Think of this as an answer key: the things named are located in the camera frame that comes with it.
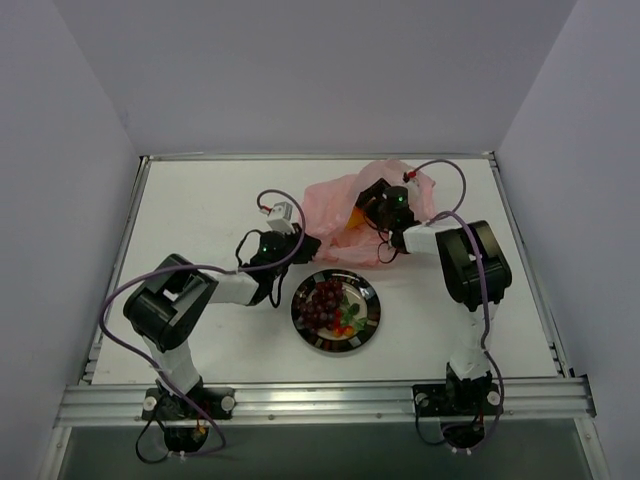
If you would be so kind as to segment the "yellow orange fake fruit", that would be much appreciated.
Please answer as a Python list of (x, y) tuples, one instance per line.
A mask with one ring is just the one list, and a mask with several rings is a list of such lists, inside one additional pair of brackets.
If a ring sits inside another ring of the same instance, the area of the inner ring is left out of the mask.
[(369, 223), (365, 212), (358, 207), (354, 207), (345, 225), (345, 229), (354, 230), (361, 227), (367, 227), (368, 225)]

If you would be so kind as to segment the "pink plastic bag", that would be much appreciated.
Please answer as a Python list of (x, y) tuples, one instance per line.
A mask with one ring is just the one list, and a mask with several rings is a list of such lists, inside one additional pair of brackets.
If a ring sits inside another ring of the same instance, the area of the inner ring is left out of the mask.
[(390, 260), (394, 250), (381, 245), (384, 235), (370, 225), (354, 230), (346, 230), (345, 225), (362, 191), (380, 178), (392, 186), (400, 185), (403, 173), (410, 169), (397, 159), (377, 160), (357, 173), (308, 186), (302, 208), (306, 233), (321, 241), (315, 260), (365, 268), (379, 267)]

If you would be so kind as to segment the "dark red grape bunch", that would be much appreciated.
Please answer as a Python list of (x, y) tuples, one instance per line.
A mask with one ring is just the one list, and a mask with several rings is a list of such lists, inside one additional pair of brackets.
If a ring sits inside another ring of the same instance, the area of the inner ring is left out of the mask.
[(344, 291), (339, 280), (317, 283), (308, 299), (298, 305), (302, 324), (312, 331), (335, 330), (340, 326), (340, 306), (343, 300)]

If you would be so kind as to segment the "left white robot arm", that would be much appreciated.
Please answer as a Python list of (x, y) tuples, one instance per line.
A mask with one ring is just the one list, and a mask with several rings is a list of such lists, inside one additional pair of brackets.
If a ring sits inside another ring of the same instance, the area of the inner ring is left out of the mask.
[(261, 232), (256, 253), (232, 274), (204, 273), (178, 254), (165, 258), (158, 276), (146, 279), (126, 300), (123, 315), (158, 365), (159, 385), (169, 391), (166, 408), (179, 419), (194, 417), (202, 405), (202, 377), (188, 343), (210, 304), (255, 306), (280, 303), (282, 279), (292, 264), (311, 262), (321, 241), (297, 223), (292, 233)]

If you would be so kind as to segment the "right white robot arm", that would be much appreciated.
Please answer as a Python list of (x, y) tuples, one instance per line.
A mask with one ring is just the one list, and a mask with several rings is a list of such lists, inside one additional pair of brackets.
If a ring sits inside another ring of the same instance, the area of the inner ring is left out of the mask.
[(359, 194), (356, 208), (395, 254), (436, 255), (446, 291), (468, 311), (447, 363), (441, 402), (464, 413), (482, 406), (489, 395), (498, 399), (489, 352), (491, 324), (512, 272), (489, 224), (468, 223), (456, 209), (420, 222), (409, 206), (408, 185), (392, 186), (383, 179)]

